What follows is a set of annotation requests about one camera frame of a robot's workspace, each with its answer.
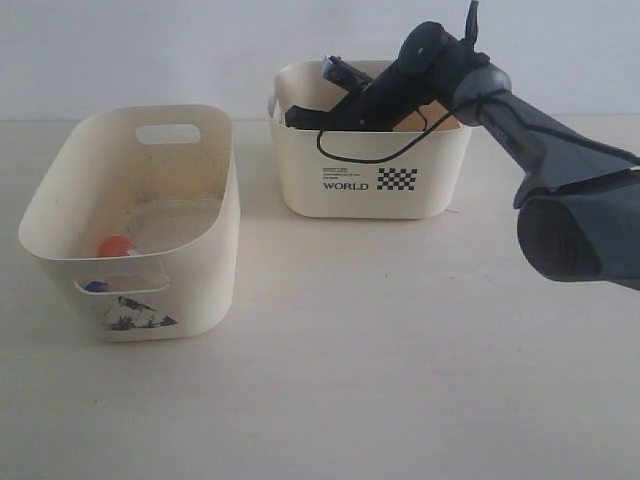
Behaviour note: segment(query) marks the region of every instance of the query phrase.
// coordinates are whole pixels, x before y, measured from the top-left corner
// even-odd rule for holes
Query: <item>black and white checkered logo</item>
[[[415,190],[417,168],[379,168],[378,190]]]

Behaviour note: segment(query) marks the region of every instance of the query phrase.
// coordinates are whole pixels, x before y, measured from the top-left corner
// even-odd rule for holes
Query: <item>table surface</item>
[[[640,152],[640,116],[561,120]],[[267,124],[237,122],[231,311],[108,344],[17,238],[72,128],[0,123],[0,479],[640,476],[640,297],[528,266],[522,172],[483,130],[439,217],[313,220],[282,201]]]

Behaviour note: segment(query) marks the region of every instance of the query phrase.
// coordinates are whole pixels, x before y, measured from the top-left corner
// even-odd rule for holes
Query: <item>bin handle cutout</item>
[[[197,126],[190,123],[142,125],[136,129],[136,138],[143,145],[166,145],[198,143],[202,134]]]
[[[74,281],[76,288],[85,295],[124,295],[131,293],[156,293],[169,288],[171,280],[163,273],[136,273],[88,276]]]

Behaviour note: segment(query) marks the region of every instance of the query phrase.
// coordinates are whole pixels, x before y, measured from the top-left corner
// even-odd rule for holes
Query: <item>plastic storage bin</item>
[[[372,77],[389,61],[350,62]],[[269,123],[278,156],[286,204],[309,217],[423,219],[450,204],[466,154],[471,128],[449,119],[400,157],[377,165],[332,160],[316,148],[317,131],[284,125],[292,105],[329,110],[346,92],[322,78],[323,62],[289,65],[275,78]],[[428,124],[446,110],[436,102],[421,108]],[[335,155],[378,159],[395,153],[424,129],[416,113],[394,132],[326,132],[323,148]]]
[[[228,312],[240,220],[232,137],[215,107],[131,107],[81,122],[60,150],[20,241],[101,338],[193,336]],[[96,258],[111,235],[141,254]],[[109,292],[86,291],[91,281]]]

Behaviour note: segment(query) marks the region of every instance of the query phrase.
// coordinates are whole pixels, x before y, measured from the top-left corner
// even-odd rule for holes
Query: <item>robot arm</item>
[[[553,281],[640,290],[640,159],[581,136],[513,95],[507,74],[474,50],[477,6],[473,0],[464,39],[425,22],[375,79],[331,57],[325,78],[349,85],[349,93],[329,112],[294,106],[286,123],[320,132],[391,131],[437,100],[461,123],[484,127],[524,171],[514,208],[520,246],[536,271]],[[359,82],[345,81],[350,75]]]

